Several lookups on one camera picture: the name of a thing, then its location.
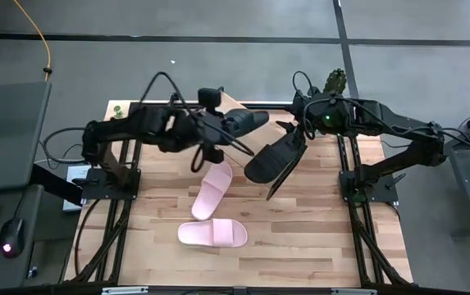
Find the pink slide sandal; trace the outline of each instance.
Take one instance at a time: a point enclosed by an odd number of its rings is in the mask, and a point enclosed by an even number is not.
[[[186,245],[242,247],[248,242],[248,232],[236,220],[213,218],[180,225],[178,239]]]
[[[233,180],[233,170],[229,163],[212,164],[202,179],[202,188],[191,208],[191,214],[197,220],[208,220],[217,209],[221,198]]]

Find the concrete floor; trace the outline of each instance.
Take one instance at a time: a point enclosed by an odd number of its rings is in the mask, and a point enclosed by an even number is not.
[[[44,32],[54,34],[339,38],[331,0],[21,3]],[[340,3],[348,38],[470,39],[470,1]],[[33,33],[6,0],[0,0],[0,31]],[[239,100],[289,101],[295,70],[306,71],[322,86],[329,71],[344,67],[339,44],[53,41],[50,46],[54,73],[43,136],[102,118],[110,99],[138,98],[159,70],[170,73],[188,99],[200,87],[224,85]],[[470,116],[470,47],[351,46],[350,55],[361,98],[443,126],[455,127]],[[0,40],[0,84],[41,80],[44,64],[41,42]],[[165,81],[150,93],[152,99],[170,95]],[[78,134],[66,134],[51,143],[51,152],[62,153],[78,141]],[[385,147],[387,156],[397,152]],[[449,163],[405,172],[397,189],[415,282],[470,291],[470,239],[454,243],[449,238],[451,231],[470,225],[470,209]]]

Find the butcher block tabletop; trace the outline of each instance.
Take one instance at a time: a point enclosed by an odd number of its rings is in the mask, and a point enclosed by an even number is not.
[[[121,106],[126,116],[129,104],[110,101],[105,118],[116,114],[115,106]],[[293,120],[285,111],[269,112],[268,124],[277,129],[280,128],[274,121]],[[294,172],[270,201],[266,201],[268,186],[249,181],[244,169],[226,157],[234,177],[212,217],[241,222],[249,240],[243,247],[217,248],[186,246],[177,238],[178,227],[194,221],[191,207],[207,170],[203,168],[198,173],[190,170],[196,147],[180,153],[162,153],[156,146],[143,145],[139,162],[141,183],[130,213],[119,284],[360,286],[349,211],[338,186],[341,167],[336,137],[317,137],[308,140],[308,146]],[[359,136],[358,146],[365,164],[384,158],[377,137]],[[114,143],[112,150],[118,156],[120,144]],[[353,168],[351,157],[349,163]],[[89,262],[102,242],[108,206],[109,202],[101,201],[87,220],[80,240],[80,268]],[[397,215],[384,203],[373,203],[371,207],[379,248],[403,278],[411,281]],[[372,278],[368,250],[365,256]],[[65,279],[72,277],[71,253]]]

